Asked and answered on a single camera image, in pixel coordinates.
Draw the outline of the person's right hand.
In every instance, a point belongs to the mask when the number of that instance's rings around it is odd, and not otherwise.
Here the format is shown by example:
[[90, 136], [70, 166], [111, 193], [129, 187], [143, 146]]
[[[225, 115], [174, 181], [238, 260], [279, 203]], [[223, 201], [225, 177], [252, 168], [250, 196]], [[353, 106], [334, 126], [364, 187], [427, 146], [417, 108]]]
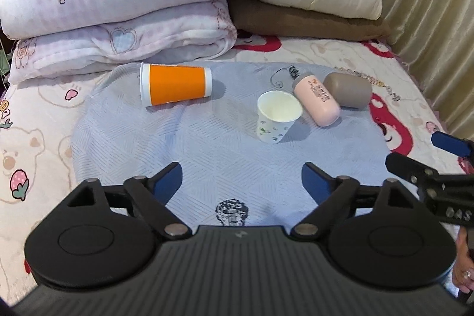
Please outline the person's right hand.
[[452, 270], [452, 283], [462, 293], [473, 291], [473, 260], [467, 244], [467, 229], [459, 228], [456, 237], [456, 261]]

